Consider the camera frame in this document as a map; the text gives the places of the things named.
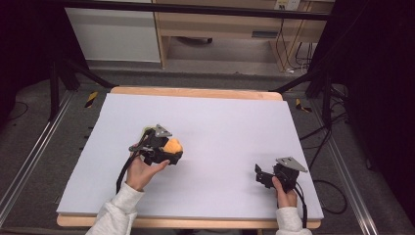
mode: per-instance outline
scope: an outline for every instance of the white sweater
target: white sweater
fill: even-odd
[[[123,183],[115,197],[101,207],[94,225],[86,234],[129,235],[132,223],[137,216],[135,206],[143,195],[143,192],[137,192]],[[296,208],[277,210],[277,221],[279,230],[276,235],[311,234],[310,230],[301,227]]]

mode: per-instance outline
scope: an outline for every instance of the human hand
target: human hand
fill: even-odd
[[[165,160],[160,164],[147,165],[140,157],[135,158],[127,170],[126,184],[137,191],[143,191],[143,188],[150,182],[153,176],[163,170],[170,160]]]
[[[278,200],[278,208],[297,207],[297,194],[294,190],[284,192],[283,185],[277,177],[272,177],[272,183],[275,187],[275,197]]]

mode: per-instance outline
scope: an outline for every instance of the black cord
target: black cord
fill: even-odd
[[[127,162],[125,162],[124,166],[122,167],[122,170],[118,176],[118,180],[116,181],[116,189],[115,189],[116,193],[118,193],[119,189],[121,189],[122,179],[124,178],[124,175],[127,172],[128,168],[131,166],[134,159],[139,156],[137,153],[138,151],[133,152],[131,157],[128,158]]]
[[[24,102],[20,102],[20,101],[16,102],[16,104],[23,104],[24,105],[24,111],[23,111],[23,113],[17,115],[16,117],[8,118],[7,121],[20,118],[21,116],[23,116],[27,112],[27,110],[28,110],[28,104],[26,104]]]
[[[299,198],[302,202],[302,227],[306,228],[307,227],[307,205],[305,204],[305,199],[304,199],[304,194],[302,193],[302,188],[298,183],[297,185],[299,186],[301,191],[299,191],[297,187],[294,187],[294,190],[296,190],[297,195],[299,195]]]
[[[296,52],[296,63],[299,66],[301,66],[302,68],[308,69],[308,66],[311,63],[311,59],[312,59],[312,43],[308,43],[307,56],[305,58],[300,58],[299,57],[299,51],[300,51],[301,46],[302,46],[302,42],[300,42],[300,45],[297,48],[297,52]],[[306,61],[306,63],[300,63],[299,60],[304,60],[304,61]]]
[[[283,45],[284,45],[284,50],[285,50],[285,54],[286,54],[286,57],[287,57],[287,63],[288,63],[288,65],[293,69],[293,70],[298,70],[298,69],[301,69],[301,68],[296,68],[296,67],[294,67],[293,65],[291,65],[291,63],[290,63],[290,60],[289,60],[289,57],[288,57],[288,53],[287,53],[287,46],[286,46],[286,44],[285,44],[285,39],[284,39],[284,33],[283,33],[283,26],[284,26],[284,19],[281,19],[281,29],[280,29],[280,34],[279,35],[281,35],[281,38],[283,39]]]
[[[343,206],[343,208],[340,211],[332,211],[332,210],[328,210],[326,208],[323,208],[324,211],[329,212],[329,213],[333,213],[333,214],[342,214],[342,213],[344,213],[347,210],[347,206],[348,206],[347,197],[346,197],[346,195],[343,193],[343,191],[338,186],[336,186],[335,184],[333,184],[333,183],[331,183],[329,181],[321,180],[321,179],[315,179],[315,180],[313,180],[313,183],[314,184],[315,183],[325,183],[325,184],[328,184],[328,185],[332,186],[337,191],[339,191],[339,193],[343,197],[343,200],[345,201],[345,205]]]
[[[328,138],[326,138],[326,140],[324,142],[322,142],[320,145],[325,145],[329,141],[330,137],[332,137],[332,132],[330,132],[330,136]],[[317,148],[320,148],[320,145],[317,145],[317,146],[314,146],[314,147],[304,147],[302,149],[303,150],[317,149]]]
[[[333,117],[333,118],[332,118],[332,123],[336,123],[336,120],[337,120],[338,118],[341,118],[342,116],[345,116],[345,115],[346,115],[346,112],[341,113],[340,115]],[[317,134],[318,132],[320,132],[320,131],[321,131],[321,130],[323,130],[324,128],[326,128],[326,125],[322,125],[322,126],[320,126],[319,128],[317,128],[317,129],[315,129],[315,130],[311,131],[310,133],[308,133],[308,134],[306,134],[306,135],[304,135],[304,136],[300,137],[300,141],[301,141],[301,140],[304,140],[304,139],[306,139],[306,138],[308,138],[308,137],[310,137],[310,136],[312,136],[312,135]]]
[[[318,154],[320,153],[321,149],[323,148],[324,144],[326,143],[326,141],[329,139],[329,137],[331,136],[332,130],[328,130],[326,135],[324,136],[323,141],[321,142],[320,146],[317,149],[317,152],[314,154],[314,157],[311,160],[311,164],[308,166],[308,170],[311,171],[312,166],[314,165],[315,160],[317,159]]]
[[[275,42],[275,51],[277,52],[278,59],[279,59],[279,60],[280,60],[280,62],[281,62],[281,66],[283,67],[283,70],[285,70],[285,67],[284,67],[284,65],[283,65],[283,61],[282,61],[282,59],[281,59],[280,53],[278,52],[278,38],[277,38],[277,41]]]

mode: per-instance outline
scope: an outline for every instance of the desk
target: desk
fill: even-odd
[[[277,100],[282,101],[278,93],[235,91],[235,90],[205,90],[182,88],[143,88],[143,87],[116,87],[114,94],[136,94],[154,96],[180,96],[221,99],[248,99],[248,100]],[[59,214],[58,224],[61,226],[91,226],[95,220],[94,215]],[[134,227],[152,228],[277,228],[276,219],[189,219],[189,218],[148,218],[138,217],[133,223]],[[309,228],[320,226],[319,219],[311,219],[307,223]]]
[[[240,7],[250,9],[274,9],[275,0],[153,0],[160,4],[202,5],[220,7]],[[330,13],[334,1],[302,0],[298,11]],[[289,68],[289,60],[296,53],[299,42],[317,43],[325,27],[325,22],[281,19],[213,16],[195,14],[155,13],[161,53],[161,65],[166,67],[169,38],[171,36],[237,38],[268,40],[280,71]],[[254,31],[278,32],[275,38],[253,37]]]

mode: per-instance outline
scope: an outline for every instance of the black cable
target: black cable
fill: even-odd
[[[116,193],[118,193],[119,189],[121,189],[122,179],[124,178],[124,175],[127,172],[128,168],[131,166],[134,159],[139,157],[139,155],[137,155],[137,153],[138,153],[138,151],[133,152],[131,157],[128,158],[127,162],[125,162],[124,166],[122,167],[122,170],[119,173],[118,179],[116,180],[116,188],[115,188]]]
[[[290,59],[289,59],[289,57],[288,57],[288,53],[287,53],[287,46],[286,46],[286,44],[285,44],[285,39],[284,39],[283,26],[284,26],[284,19],[281,19],[281,30],[280,30],[280,35],[281,35],[281,38],[283,39],[283,45],[284,45],[284,50],[285,50],[286,57],[287,57],[287,63],[288,63],[288,65],[289,65],[289,66],[291,66],[291,67],[292,67],[292,69],[293,69],[293,70],[298,70],[298,69],[301,69],[301,68],[296,68],[296,67],[294,67],[294,66],[293,66],[293,65],[291,65],[291,63],[290,63]]]
[[[342,192],[342,190],[338,186],[336,186],[335,184],[333,184],[333,183],[331,183],[329,181],[321,180],[321,179],[315,179],[315,180],[313,180],[313,183],[314,184],[315,183],[325,183],[325,184],[328,184],[328,185],[332,186],[337,191],[339,191],[339,193],[343,197],[343,200],[345,201],[345,205],[343,206],[343,208],[340,211],[331,211],[331,210],[328,210],[326,208],[322,208],[324,211],[329,212],[329,213],[333,213],[333,214],[342,214],[342,213],[344,213],[347,210],[347,206],[348,206],[347,197],[346,197],[346,195]]]
[[[321,149],[323,148],[324,144],[326,143],[326,140],[329,138],[332,130],[328,130],[326,135],[324,136],[323,141],[321,142],[320,146],[317,149],[317,152],[314,154],[314,157],[311,160],[311,164],[308,166],[308,170],[311,171],[312,166],[314,165],[315,160],[317,159],[318,154],[320,153]]]
[[[296,63],[300,66],[301,64],[299,63],[299,51],[301,48],[302,42],[300,42],[299,47],[297,48],[297,52],[296,52]]]
[[[341,113],[340,115],[333,117],[333,118],[332,118],[332,123],[335,123],[335,121],[336,121],[338,118],[341,118],[342,116],[345,116],[345,115],[346,115],[346,112]],[[324,128],[326,128],[326,125],[322,125],[322,126],[320,126],[319,128],[317,128],[317,129],[315,129],[315,130],[311,131],[310,133],[308,133],[308,134],[306,134],[306,135],[302,136],[302,137],[300,138],[300,141],[301,141],[301,140],[304,140],[304,139],[306,139],[306,138],[308,138],[308,137],[310,137],[310,136],[312,136],[312,135],[317,134],[318,132],[320,132],[320,131],[321,131],[321,130],[323,130]]]
[[[324,142],[322,142],[320,145],[325,145],[329,141],[330,137],[332,137],[332,132],[330,132],[330,136],[328,138],[326,138],[326,140]],[[317,149],[317,148],[320,148],[320,145],[317,145],[317,146],[314,146],[314,147],[304,147],[302,149],[303,150]]]
[[[23,113],[17,115],[16,117],[8,118],[7,121],[20,118],[21,116],[23,116],[27,112],[27,110],[28,110],[28,104],[26,104],[24,102],[20,102],[20,101],[16,102],[16,104],[23,104],[24,105],[24,111],[23,111]]]
[[[297,195],[299,195],[299,198],[302,202],[302,227],[306,228],[307,227],[307,205],[305,204],[304,194],[302,193],[302,189],[300,192],[297,187],[294,187],[294,190],[296,190]]]
[[[278,59],[281,62],[281,66],[283,67],[283,70],[285,70],[285,67],[283,65],[283,61],[281,59],[280,53],[278,52],[278,38],[277,38],[277,41],[275,42],[275,51],[277,52],[277,56],[278,56]]]
[[[332,106],[330,107],[330,110],[333,110],[333,108],[335,108],[338,105],[342,105],[344,107],[345,102],[344,101],[336,101],[335,103],[332,104]]]

